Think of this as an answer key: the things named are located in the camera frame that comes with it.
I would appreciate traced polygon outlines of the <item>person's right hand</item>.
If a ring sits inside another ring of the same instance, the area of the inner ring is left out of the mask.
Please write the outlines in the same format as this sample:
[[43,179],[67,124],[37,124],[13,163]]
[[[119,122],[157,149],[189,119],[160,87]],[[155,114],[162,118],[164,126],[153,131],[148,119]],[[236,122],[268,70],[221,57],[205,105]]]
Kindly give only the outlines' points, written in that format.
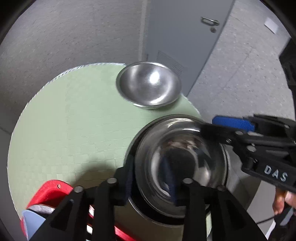
[[285,204],[296,208],[296,195],[295,193],[281,190],[276,187],[275,189],[275,197],[273,201],[273,212],[274,215],[279,215],[283,212]]

